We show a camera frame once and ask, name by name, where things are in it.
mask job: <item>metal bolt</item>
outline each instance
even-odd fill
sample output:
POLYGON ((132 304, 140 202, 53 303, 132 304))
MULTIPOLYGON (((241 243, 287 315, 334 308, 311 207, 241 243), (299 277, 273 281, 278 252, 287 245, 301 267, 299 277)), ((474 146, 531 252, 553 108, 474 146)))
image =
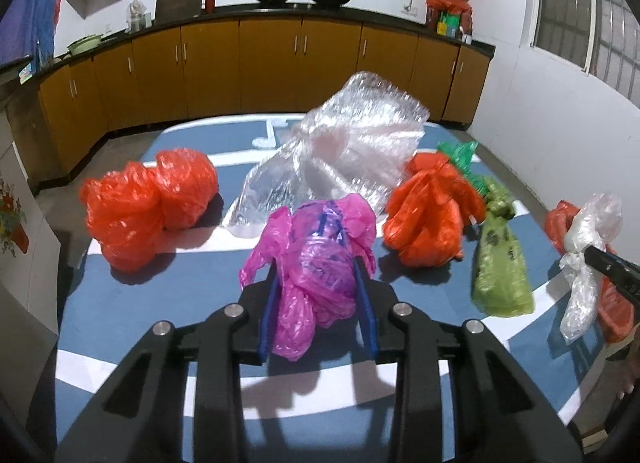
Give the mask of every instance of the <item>metal bolt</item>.
POLYGON ((244 313, 244 308, 240 304, 229 304, 225 308, 225 315, 229 318, 236 318, 244 313))
POLYGON ((484 324, 479 320, 473 319, 466 323, 466 328, 470 333, 482 333, 484 331, 484 324))
POLYGON ((407 315, 411 315, 411 312, 414 309, 405 302, 398 302, 394 305, 394 313, 400 317, 406 317, 407 315))
POLYGON ((161 320, 160 322, 156 322, 154 324, 153 332, 154 335, 164 336, 171 331, 171 323, 165 320, 161 320))

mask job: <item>green plastic bag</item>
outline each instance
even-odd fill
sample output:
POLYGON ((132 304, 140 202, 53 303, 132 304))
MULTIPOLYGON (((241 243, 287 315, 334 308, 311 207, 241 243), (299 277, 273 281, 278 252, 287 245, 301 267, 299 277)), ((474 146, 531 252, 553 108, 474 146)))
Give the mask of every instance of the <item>green plastic bag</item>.
POLYGON ((533 313, 522 247, 508 220, 515 215, 513 197, 492 178, 485 178, 487 213, 482 224, 472 299, 478 309, 498 317, 533 313))
POLYGON ((477 142, 465 142, 458 145, 454 145, 451 142, 440 142, 438 144, 438 150, 449 156, 449 161, 474 186, 480 196, 485 196, 486 187, 484 186, 483 177, 471 172, 471 159, 474 157, 477 147, 477 142))

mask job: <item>floor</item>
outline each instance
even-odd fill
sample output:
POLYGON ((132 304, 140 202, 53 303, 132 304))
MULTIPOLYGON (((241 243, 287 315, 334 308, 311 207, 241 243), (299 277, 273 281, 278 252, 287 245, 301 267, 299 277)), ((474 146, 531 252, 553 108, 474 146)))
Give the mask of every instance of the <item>floor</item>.
MULTIPOLYGON (((452 131, 462 141, 471 137, 461 131, 452 131)), ((84 225, 85 209, 78 193, 86 178, 99 178, 110 170, 124 168, 130 160, 139 159, 158 136, 160 131, 121 136, 109 140, 91 159, 85 169, 68 186, 41 191, 36 200, 51 228, 59 238, 63 266, 75 267, 86 250, 90 237, 84 225)), ((479 146, 476 151, 482 161, 505 183, 513 195, 529 209, 535 221, 542 227, 547 210, 532 195, 529 189, 486 148, 479 146)), ((70 281, 62 277, 60 284, 61 310, 70 281)), ((596 390, 578 413, 575 421, 579 430, 591 433, 604 421, 617 390, 617 374, 620 362, 607 362, 605 375, 596 390)))

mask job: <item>window screen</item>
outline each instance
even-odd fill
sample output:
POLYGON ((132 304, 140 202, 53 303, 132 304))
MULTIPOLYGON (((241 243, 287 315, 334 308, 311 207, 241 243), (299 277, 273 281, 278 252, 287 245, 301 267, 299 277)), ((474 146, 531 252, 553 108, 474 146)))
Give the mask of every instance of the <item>window screen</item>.
POLYGON ((591 73, 640 106, 638 21, 625 0, 597 0, 591 73))
POLYGON ((534 45, 584 68, 590 24, 591 0, 540 0, 534 45))

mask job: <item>table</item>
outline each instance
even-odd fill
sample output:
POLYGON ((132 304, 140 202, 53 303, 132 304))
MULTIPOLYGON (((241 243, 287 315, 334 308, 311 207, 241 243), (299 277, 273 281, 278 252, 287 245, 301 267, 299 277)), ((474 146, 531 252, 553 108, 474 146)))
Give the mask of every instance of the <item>table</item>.
MULTIPOLYGON (((245 175, 273 154, 301 115, 217 117, 165 130, 144 154, 153 165, 161 150, 193 148, 218 169, 220 196, 192 230, 168 234, 162 251, 139 273, 111 271, 94 241, 77 270, 58 346, 56 419, 58 438, 93 392, 150 326, 167 319, 177 327, 202 321, 236 302, 238 270, 257 242, 216 228, 239 194, 245 175)), ((421 150, 457 141, 436 124, 425 127, 421 150)), ((478 158, 472 170, 492 175, 478 158)), ((571 347, 559 332, 569 287, 559 273, 559 256, 545 234, 517 202, 511 228, 520 239, 536 310, 511 319, 487 317, 470 300, 472 260, 479 234, 464 240, 465 257, 442 268, 407 271, 394 255, 374 246, 376 278, 393 285, 400 300, 438 321, 461 324, 480 318, 510 350, 568 422, 593 387, 604 364, 604 339, 596 325, 571 347)), ((449 368, 441 362, 444 454, 454 456, 449 368)), ((183 459, 192 461, 195 367, 185 400, 183 459)), ((298 362, 271 356, 262 367, 242 366, 242 403, 252 462, 386 461, 394 403, 395 364, 375 366, 362 347, 356 319, 319 330, 298 362)))

